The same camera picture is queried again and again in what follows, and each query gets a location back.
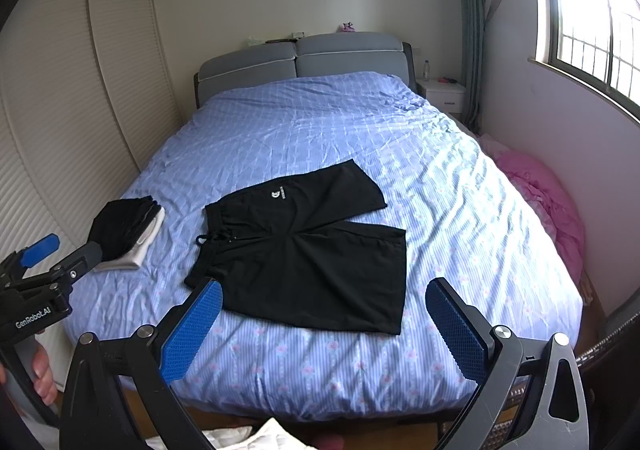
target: bedsheet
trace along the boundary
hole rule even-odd
[[[424,306],[444,276],[492,324],[521,337],[577,340],[582,303],[540,220],[446,115],[399,78],[296,78],[218,94],[164,144],[124,195],[166,210],[137,271],[91,273],[74,286],[72,339],[127,337],[188,295],[203,207],[229,192],[344,160],[380,186],[388,207],[354,218],[406,229],[399,336],[319,332],[223,311],[176,394],[230,414],[323,420],[422,414],[475,387]]]

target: black shorts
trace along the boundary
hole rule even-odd
[[[224,308],[256,318],[400,334],[405,231],[344,220],[385,207],[353,160],[238,190],[205,208],[209,234],[184,283],[215,278]]]

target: nightstand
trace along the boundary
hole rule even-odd
[[[418,94],[442,112],[462,113],[462,102],[465,99],[465,88],[460,84],[443,84],[437,80],[428,82],[416,78]]]

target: woven chair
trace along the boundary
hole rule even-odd
[[[640,448],[640,313],[576,358],[587,399],[591,450]],[[526,383],[515,385],[503,411],[519,406]],[[442,437],[452,425],[438,422]],[[483,450],[500,448],[511,429],[511,420],[496,423]]]

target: headboard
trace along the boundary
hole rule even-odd
[[[396,75],[415,91],[411,46],[387,33],[329,33],[253,46],[217,56],[193,76],[196,105],[240,87],[359,71]]]

